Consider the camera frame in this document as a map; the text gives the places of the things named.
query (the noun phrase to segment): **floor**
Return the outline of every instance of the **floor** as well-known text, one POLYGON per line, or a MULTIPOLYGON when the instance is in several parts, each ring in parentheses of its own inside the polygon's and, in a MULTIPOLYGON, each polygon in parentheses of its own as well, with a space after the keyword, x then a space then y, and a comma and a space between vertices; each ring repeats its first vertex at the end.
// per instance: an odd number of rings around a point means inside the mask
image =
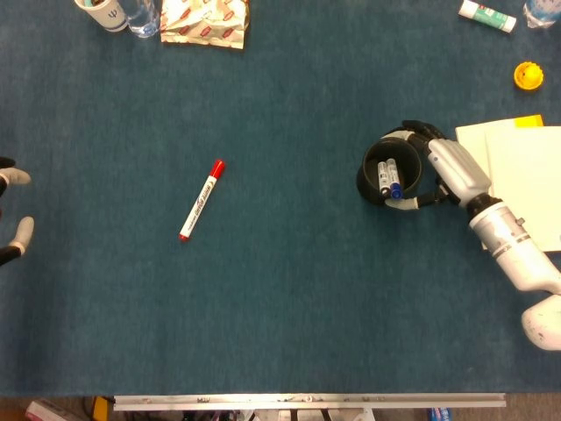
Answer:
MULTIPOLYGON (((0 410, 24 410, 32 399, 0 398, 0 410)), ((82 410, 82 399, 79 397, 49 399, 66 410, 86 419, 82 410)), ((455 409, 452 412, 454 421, 559 421, 561 415, 561 393, 559 394, 512 394, 507 395, 507 408, 499 409, 455 409)), ((425 410, 375 410, 376 421, 426 421, 425 410)), ((124 414, 112 413, 111 421, 125 420, 124 414)), ((153 413, 152 421, 180 421, 180 412, 153 413)))

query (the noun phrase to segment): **paper cup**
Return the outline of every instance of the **paper cup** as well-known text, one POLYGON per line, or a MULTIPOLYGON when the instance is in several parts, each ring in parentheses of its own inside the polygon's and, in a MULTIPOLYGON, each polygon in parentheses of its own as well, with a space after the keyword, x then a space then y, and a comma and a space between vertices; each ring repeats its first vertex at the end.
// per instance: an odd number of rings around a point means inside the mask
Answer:
POLYGON ((83 0, 74 1, 80 9, 86 11, 105 30, 118 32, 126 28, 126 15, 117 0, 105 0, 94 7, 86 7, 83 0))

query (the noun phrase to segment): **glue stick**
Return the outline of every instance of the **glue stick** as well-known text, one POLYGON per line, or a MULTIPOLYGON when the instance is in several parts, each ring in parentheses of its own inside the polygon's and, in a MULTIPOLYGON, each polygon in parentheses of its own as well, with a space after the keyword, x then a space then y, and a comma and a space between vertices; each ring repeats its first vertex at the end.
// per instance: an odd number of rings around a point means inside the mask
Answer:
POLYGON ((498 11, 494 11, 482 4, 471 2, 470 0, 464 0, 458 14, 504 32, 511 32, 516 24, 516 18, 505 15, 504 13, 499 13, 498 11))

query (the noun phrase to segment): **yellow bottle cap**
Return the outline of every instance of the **yellow bottle cap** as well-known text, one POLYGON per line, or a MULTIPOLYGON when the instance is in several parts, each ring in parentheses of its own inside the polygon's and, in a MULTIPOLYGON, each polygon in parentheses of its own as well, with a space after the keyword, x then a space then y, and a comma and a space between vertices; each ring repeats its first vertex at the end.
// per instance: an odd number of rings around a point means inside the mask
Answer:
POLYGON ((543 83, 543 71, 531 61, 520 63, 515 69, 515 83, 520 89, 538 89, 543 83))

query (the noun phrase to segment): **snack wrapper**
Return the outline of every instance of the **snack wrapper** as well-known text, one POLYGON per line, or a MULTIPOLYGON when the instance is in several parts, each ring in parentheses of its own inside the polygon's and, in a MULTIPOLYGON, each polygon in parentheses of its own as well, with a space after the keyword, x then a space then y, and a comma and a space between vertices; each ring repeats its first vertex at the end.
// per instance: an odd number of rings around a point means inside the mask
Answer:
POLYGON ((244 48, 249 0, 163 0, 162 42, 244 48))

